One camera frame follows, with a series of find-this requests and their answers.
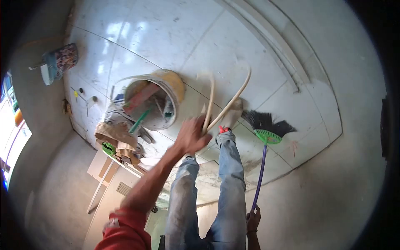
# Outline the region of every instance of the broom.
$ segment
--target broom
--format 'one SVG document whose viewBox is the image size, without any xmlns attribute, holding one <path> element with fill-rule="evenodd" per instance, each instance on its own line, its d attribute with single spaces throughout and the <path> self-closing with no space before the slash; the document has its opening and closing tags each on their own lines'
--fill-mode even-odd
<svg viewBox="0 0 400 250">
<path fill-rule="evenodd" d="M 254 211 L 257 204 L 258 195 L 260 193 L 262 176 L 264 173 L 265 157 L 267 154 L 267 144 L 277 144 L 282 141 L 282 137 L 290 132 L 297 130 L 288 124 L 285 120 L 275 122 L 271 113 L 261 113 L 255 110 L 246 111 L 242 113 L 242 118 L 246 120 L 254 130 L 256 136 L 264 143 L 264 152 L 262 153 L 262 162 L 260 177 L 258 178 L 256 195 L 254 197 L 251 210 Z"/>
</svg>

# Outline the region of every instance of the green handle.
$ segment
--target green handle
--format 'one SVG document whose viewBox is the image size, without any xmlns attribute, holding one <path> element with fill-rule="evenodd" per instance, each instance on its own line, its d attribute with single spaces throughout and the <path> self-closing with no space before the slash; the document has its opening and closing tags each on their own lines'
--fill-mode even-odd
<svg viewBox="0 0 400 250">
<path fill-rule="evenodd" d="M 138 128 L 138 126 L 140 125 L 140 123 L 142 122 L 142 120 L 148 115 L 148 113 L 150 113 L 151 108 L 149 108 L 148 110 L 146 110 L 140 117 L 139 119 L 135 122 L 135 124 L 130 128 L 129 133 L 133 134 L 135 132 L 135 130 Z"/>
</svg>

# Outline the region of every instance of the person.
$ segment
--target person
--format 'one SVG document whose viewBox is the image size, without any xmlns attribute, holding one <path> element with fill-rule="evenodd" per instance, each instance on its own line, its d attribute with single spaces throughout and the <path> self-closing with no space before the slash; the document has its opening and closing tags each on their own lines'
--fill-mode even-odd
<svg viewBox="0 0 400 250">
<path fill-rule="evenodd" d="M 110 221 L 103 229 L 100 249 L 151 249 L 150 235 L 144 231 L 146 213 L 156 202 L 173 166 L 182 158 L 182 164 L 172 183 L 168 217 L 165 228 L 165 249 L 260 249 L 257 227 L 261 219 L 257 213 L 246 214 L 243 166 L 236 148 L 235 135 L 231 128 L 241 116 L 243 101 L 238 98 L 220 123 L 216 143 L 220 147 L 219 176 L 222 179 L 218 213 L 204 239 L 198 235 L 196 213 L 197 189 L 195 180 L 199 171 L 195 153 L 204 148 L 212 135 L 202 135 L 205 116 L 183 122 L 175 143 L 164 156 L 121 202 L 120 208 L 112 212 Z"/>
</svg>

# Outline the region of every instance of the tiled floor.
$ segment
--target tiled floor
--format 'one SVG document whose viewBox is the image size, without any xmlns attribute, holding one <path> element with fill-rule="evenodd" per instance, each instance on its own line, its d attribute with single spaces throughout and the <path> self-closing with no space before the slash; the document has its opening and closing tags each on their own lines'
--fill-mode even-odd
<svg viewBox="0 0 400 250">
<path fill-rule="evenodd" d="M 276 27 L 288 22 L 282 15 L 275 18 Z M 74 128 L 94 145 L 94 128 L 106 109 L 111 86 L 116 85 L 115 95 L 128 84 L 117 83 L 121 78 L 149 74 L 159 68 L 172 69 L 186 83 L 178 117 L 168 129 L 151 132 L 155 144 L 142 142 L 147 157 L 159 158 L 176 139 L 181 122 L 198 115 L 208 103 L 210 83 L 206 78 L 196 79 L 196 75 L 212 72 L 215 76 L 216 117 L 242 85 L 248 63 L 252 77 L 241 95 L 245 108 L 272 112 L 298 130 L 269 147 L 263 183 L 274 180 L 315 156 L 342 133 L 329 80 L 312 48 L 289 24 L 281 25 L 278 31 L 288 39 L 311 81 L 307 86 L 300 84 L 300 93 L 295 94 L 264 46 L 212 0 L 77 1 L 65 43 L 77 44 L 79 62 L 64 77 Z M 84 93 L 75 98 L 74 90 L 78 88 Z M 87 108 L 91 96 L 97 96 L 99 103 Z M 263 145 L 250 126 L 239 121 L 233 132 L 251 189 L 258 178 Z M 216 135 L 217 127 L 212 132 Z M 218 155 L 212 140 L 198 152 L 198 159 L 218 162 Z"/>
</svg>

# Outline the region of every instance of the air vent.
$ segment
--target air vent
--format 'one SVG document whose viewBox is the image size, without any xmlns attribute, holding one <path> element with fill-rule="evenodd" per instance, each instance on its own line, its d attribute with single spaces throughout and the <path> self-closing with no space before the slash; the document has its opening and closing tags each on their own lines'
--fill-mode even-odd
<svg viewBox="0 0 400 250">
<path fill-rule="evenodd" d="M 127 196 L 129 191 L 130 191 L 130 186 L 126 185 L 123 182 L 120 182 L 120 184 L 117 187 L 117 192 L 123 194 L 124 196 Z"/>
</svg>

